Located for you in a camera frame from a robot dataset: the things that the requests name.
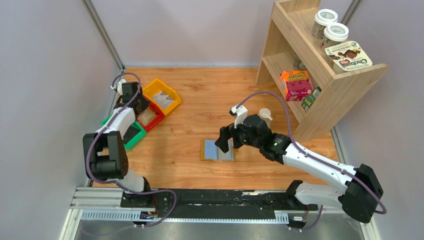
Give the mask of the yellow leather card holder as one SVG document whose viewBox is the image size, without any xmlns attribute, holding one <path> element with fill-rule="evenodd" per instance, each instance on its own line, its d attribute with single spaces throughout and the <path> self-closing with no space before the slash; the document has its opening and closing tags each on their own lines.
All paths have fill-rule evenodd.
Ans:
<svg viewBox="0 0 424 240">
<path fill-rule="evenodd" d="M 214 162 L 235 162 L 236 150 L 232 141 L 228 141 L 229 151 L 224 153 L 220 148 L 215 145 L 214 140 L 202 139 L 200 142 L 200 156 L 201 161 L 214 161 Z"/>
</svg>

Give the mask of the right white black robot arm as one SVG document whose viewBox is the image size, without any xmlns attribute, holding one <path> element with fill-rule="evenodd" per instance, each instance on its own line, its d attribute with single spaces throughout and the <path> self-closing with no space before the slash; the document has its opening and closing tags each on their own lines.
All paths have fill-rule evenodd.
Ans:
<svg viewBox="0 0 424 240">
<path fill-rule="evenodd" d="M 250 146 L 268 160 L 301 169 L 326 185 L 294 181 L 289 189 L 304 205 L 316 204 L 341 208 L 348 216 L 361 223 L 369 223 L 374 214 L 386 214 L 382 207 L 383 188 L 372 167 L 342 164 L 303 147 L 288 136 L 272 132 L 257 114 L 248 116 L 241 124 L 230 124 L 219 130 L 215 145 L 224 153 L 233 147 Z"/>
</svg>

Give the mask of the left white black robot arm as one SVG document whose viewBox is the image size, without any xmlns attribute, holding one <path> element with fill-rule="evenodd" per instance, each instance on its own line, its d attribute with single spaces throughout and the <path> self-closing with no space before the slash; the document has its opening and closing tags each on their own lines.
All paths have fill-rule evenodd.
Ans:
<svg viewBox="0 0 424 240">
<path fill-rule="evenodd" d="M 135 81 L 122 79 L 112 89 L 120 94 L 112 115 L 101 128 L 82 139 L 85 171 L 97 183 L 114 183 L 129 194 L 145 195 L 151 191 L 150 184 L 130 169 L 124 136 L 148 101 Z"/>
</svg>

